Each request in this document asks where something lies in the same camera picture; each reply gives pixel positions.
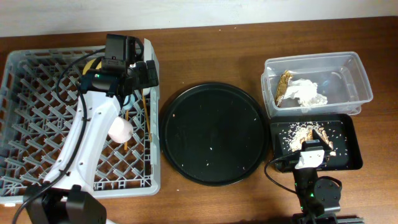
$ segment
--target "white wall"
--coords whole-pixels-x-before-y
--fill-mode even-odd
[[[0,0],[0,36],[397,15],[398,0]]]

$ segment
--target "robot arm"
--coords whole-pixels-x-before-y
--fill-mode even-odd
[[[315,130],[312,141],[305,141],[299,152],[276,158],[268,162],[264,168],[266,176],[289,192],[295,193],[300,201],[302,213],[293,215],[291,224],[360,224],[362,218],[337,219],[335,213],[340,211],[342,183],[332,177],[318,177],[317,168],[330,156],[331,149]],[[295,190],[290,190],[269,177],[267,167],[279,161],[298,161],[293,176]]]
[[[106,222],[106,209],[91,195],[106,136],[126,96],[159,84],[154,60],[143,62],[143,54],[139,39],[107,35],[105,57],[89,64],[81,78],[78,108],[64,147],[43,186],[26,189],[14,223],[24,207],[32,223]]]
[[[65,175],[53,187],[57,189],[72,189],[73,185],[81,186],[81,190],[93,193],[94,175],[98,159],[113,121],[119,115],[120,104],[115,96],[107,97],[106,93],[88,91],[85,95],[88,120],[83,140],[69,175]],[[83,123],[83,108],[81,99],[73,119],[72,128],[67,136],[63,149],[51,171],[45,176],[44,181],[53,181],[64,170],[67,162],[75,149],[78,135]]]

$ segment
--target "wire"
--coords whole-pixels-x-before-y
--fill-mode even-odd
[[[123,104],[123,106],[127,106],[130,103],[130,101],[131,101],[131,95],[128,95],[127,96],[127,103]]]
[[[105,58],[105,56],[100,56],[100,57],[96,58],[94,60],[94,62],[91,64],[90,68],[96,69],[98,64],[100,64],[100,62],[102,61],[102,58]]]
[[[88,57],[90,57],[90,56],[92,56],[92,55],[94,55],[94,54],[103,52],[104,50],[105,50],[105,48],[99,49],[99,50],[95,50],[94,52],[92,52],[92,53],[90,53],[90,54],[86,54],[86,55],[84,55],[84,56],[82,56],[82,57],[76,59],[74,62],[72,62],[72,63],[61,73],[61,75],[58,77],[57,84],[55,85],[55,92],[56,92],[56,94],[57,94],[58,99],[60,99],[60,101],[62,101],[63,103],[65,103],[65,104],[67,104],[67,105],[71,105],[71,104],[76,103],[76,101],[72,101],[72,100],[67,101],[67,100],[62,99],[61,96],[60,96],[60,92],[59,92],[59,87],[60,87],[61,79],[62,79],[63,76],[66,74],[66,72],[69,70],[69,68],[72,68],[72,66],[74,66],[75,64],[77,64],[77,63],[80,62],[81,60],[84,60],[84,59],[86,59],[86,58],[88,58]]]
[[[142,44],[141,40],[139,38],[136,37],[136,42],[139,46],[139,48],[141,49],[141,52],[139,55],[136,55],[136,61],[140,60],[142,55],[144,54],[144,45]]]
[[[58,78],[58,82],[57,82],[57,86],[56,86],[56,91],[57,91],[57,96],[58,98],[63,101],[64,103],[69,103],[69,101],[64,101],[61,99],[59,92],[58,92],[58,88],[59,88],[59,84],[60,84],[60,80],[62,79],[63,75],[66,73],[66,71],[71,68],[74,64],[78,63],[81,60],[86,59],[87,57],[97,54],[98,52],[103,51],[104,49],[100,49],[100,50],[96,50],[93,53],[90,53],[88,55],[85,55],[79,59],[77,59],[76,61],[72,62],[67,69],[65,69],[62,74],[60,75],[60,77]],[[77,155],[77,152],[79,151],[79,147],[81,144],[81,141],[83,140],[83,136],[84,133],[86,131],[86,125],[87,125],[87,107],[86,107],[86,101],[85,98],[83,96],[83,94],[80,91],[80,87],[78,86],[78,93],[81,99],[81,104],[83,107],[83,124],[81,126],[81,130],[80,130],[80,134],[79,134],[79,138],[76,142],[76,146],[72,152],[72,155],[67,163],[67,165],[65,166],[64,170],[60,170],[60,175],[54,179],[51,183],[49,183],[48,185],[46,185],[44,188],[42,188],[40,191],[36,192],[36,194],[33,194],[33,196],[30,196],[29,199],[27,199],[24,203],[22,203],[22,205],[18,208],[17,212],[14,215],[14,218],[12,219],[12,224],[16,224],[19,215],[21,214],[21,212],[23,211],[24,208],[26,208],[30,203],[32,203],[37,197],[41,196],[44,192],[46,192],[48,189],[50,189],[51,187],[53,187],[58,181],[60,181],[62,179],[63,176],[65,176],[69,170],[69,168],[71,167],[73,161],[75,160],[75,157]]]
[[[284,155],[284,156],[281,156],[281,157],[279,157],[279,158],[276,158],[276,159],[274,159],[274,160],[271,160],[271,161],[269,161],[269,162],[266,164],[266,166],[265,166],[265,168],[264,168],[264,173],[266,174],[266,176],[268,177],[268,179],[269,179],[272,183],[276,184],[276,186],[278,186],[278,187],[282,187],[283,189],[285,189],[285,190],[287,190],[288,192],[291,192],[291,193],[293,193],[293,194],[295,194],[295,195],[298,195],[296,191],[291,190],[291,189],[288,189],[287,187],[283,186],[282,184],[280,184],[280,183],[274,181],[274,179],[272,179],[272,178],[268,175],[268,173],[267,173],[267,168],[268,168],[268,166],[271,165],[271,164],[275,164],[276,162],[285,160],[286,158],[288,158],[288,157],[290,157],[290,156],[293,156],[293,155],[296,155],[296,154],[298,154],[298,153],[300,153],[300,151],[292,152],[292,153],[286,154],[286,155]]]

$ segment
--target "black rectangular tray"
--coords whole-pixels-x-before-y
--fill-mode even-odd
[[[325,128],[336,156],[330,156],[318,170],[357,170],[363,162],[356,139],[353,120],[347,114],[327,114],[308,116],[284,116],[271,119],[271,139],[274,148],[274,159],[291,153],[284,138],[288,137],[292,123],[317,122]],[[278,162],[275,164],[281,172],[291,172],[297,161]]]

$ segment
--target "yellow object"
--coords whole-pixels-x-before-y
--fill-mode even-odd
[[[147,120],[149,141],[152,142],[152,136],[150,135],[149,117],[148,117],[148,112],[147,112],[147,102],[146,102],[146,99],[144,96],[144,90],[142,90],[141,93],[142,93],[142,102],[144,103],[145,119]]]
[[[126,110],[126,121],[129,121],[129,110]],[[127,151],[127,142],[124,143],[124,150]]]
[[[86,72],[88,69],[90,69],[91,65],[94,63],[95,59],[87,62],[87,64],[85,65],[85,67],[83,68],[83,75],[86,75]],[[101,68],[101,63],[99,62],[99,64],[97,65],[97,67],[95,69],[100,69]]]

